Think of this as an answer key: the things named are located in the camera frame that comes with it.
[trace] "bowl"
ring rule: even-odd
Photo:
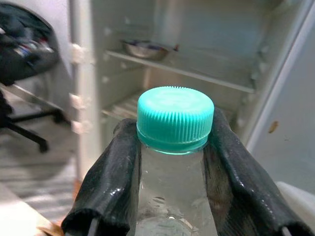
[[[165,47],[150,41],[123,40],[122,44],[126,53],[142,59],[162,60],[169,53]]]

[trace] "clear plastic bottle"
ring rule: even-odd
[[[139,98],[136,236],[217,236],[203,165],[213,113],[211,99],[189,88],[159,87]]]

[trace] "bottle cap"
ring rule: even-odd
[[[213,114],[212,100],[199,91],[181,87],[153,88],[138,100],[138,137],[160,152],[195,152],[207,143]]]

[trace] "office chair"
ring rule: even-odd
[[[35,13],[11,3],[0,3],[0,83],[16,81],[44,73],[59,61],[58,44],[51,25]],[[34,141],[40,152],[48,151],[47,141],[16,123],[53,116],[63,120],[59,109],[12,117],[12,107],[0,91],[0,129],[7,128]]]

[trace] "door hinge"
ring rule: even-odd
[[[77,110],[87,109],[91,105],[91,102],[92,102],[91,98],[83,99],[82,97],[78,95],[74,95],[72,93],[69,93],[69,97],[70,97],[71,105]]]
[[[95,64],[93,54],[87,48],[81,47],[78,44],[72,44],[72,63],[74,64]]]
[[[91,122],[85,120],[83,122],[78,122],[78,121],[71,121],[71,129],[74,133],[76,134],[87,134],[89,133],[93,128],[93,125]]]

